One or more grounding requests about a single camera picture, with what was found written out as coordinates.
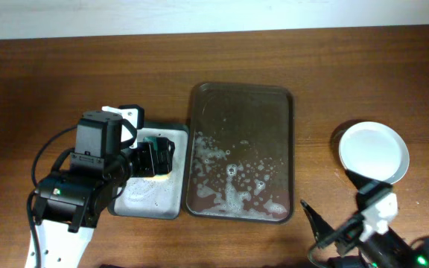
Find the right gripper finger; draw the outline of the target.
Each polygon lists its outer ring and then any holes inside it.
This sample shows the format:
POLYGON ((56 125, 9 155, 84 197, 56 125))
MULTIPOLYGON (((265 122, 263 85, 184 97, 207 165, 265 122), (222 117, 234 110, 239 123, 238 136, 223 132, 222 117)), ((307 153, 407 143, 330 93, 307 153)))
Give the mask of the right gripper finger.
POLYGON ((360 190, 362 187, 368 185, 372 179, 366 176, 363 176, 359 173, 356 173, 352 170, 345 170, 345 174, 350 180, 350 182, 356 187, 356 189, 360 190))
POLYGON ((311 225, 316 242, 323 240, 334 232, 334 229, 306 201, 300 200, 300 204, 311 225))

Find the green and yellow sponge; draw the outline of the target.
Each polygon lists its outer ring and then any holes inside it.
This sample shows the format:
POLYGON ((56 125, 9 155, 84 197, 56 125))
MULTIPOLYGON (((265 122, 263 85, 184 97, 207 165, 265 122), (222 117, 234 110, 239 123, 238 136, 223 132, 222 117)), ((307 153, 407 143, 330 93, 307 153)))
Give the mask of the green and yellow sponge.
POLYGON ((145 137, 143 143, 143 175, 155 180, 166 180, 173 170, 174 143, 161 136, 145 137))

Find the pale green plate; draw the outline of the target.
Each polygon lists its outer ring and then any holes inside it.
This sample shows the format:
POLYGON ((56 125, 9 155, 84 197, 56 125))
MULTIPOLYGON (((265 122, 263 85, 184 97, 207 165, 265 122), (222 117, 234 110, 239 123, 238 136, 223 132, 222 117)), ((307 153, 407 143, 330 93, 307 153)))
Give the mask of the pale green plate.
POLYGON ((387 125, 363 121, 349 127, 338 145, 345 170, 395 184, 407 173, 410 154, 404 139, 387 125))

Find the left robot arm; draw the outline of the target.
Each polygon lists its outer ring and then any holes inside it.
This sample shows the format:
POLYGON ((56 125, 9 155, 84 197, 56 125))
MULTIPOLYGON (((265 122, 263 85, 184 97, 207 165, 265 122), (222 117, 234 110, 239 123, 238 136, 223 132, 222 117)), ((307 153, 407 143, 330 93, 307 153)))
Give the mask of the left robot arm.
POLYGON ((27 267, 77 267, 105 208, 133 177, 168 175, 176 144, 161 136, 138 141, 144 110, 104 106, 83 113, 73 147, 34 181, 26 210, 31 240, 27 267))

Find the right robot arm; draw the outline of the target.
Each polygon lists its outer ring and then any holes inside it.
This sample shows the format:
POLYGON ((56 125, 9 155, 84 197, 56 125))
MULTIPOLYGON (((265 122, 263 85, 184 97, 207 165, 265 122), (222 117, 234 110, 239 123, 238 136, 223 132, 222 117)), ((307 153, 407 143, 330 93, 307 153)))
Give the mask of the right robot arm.
POLYGON ((398 214, 393 185, 351 170, 346 175, 357 189, 357 211, 337 229, 301 201, 315 239, 308 260, 316 267, 429 267, 429 236, 416 246, 390 228, 398 214))

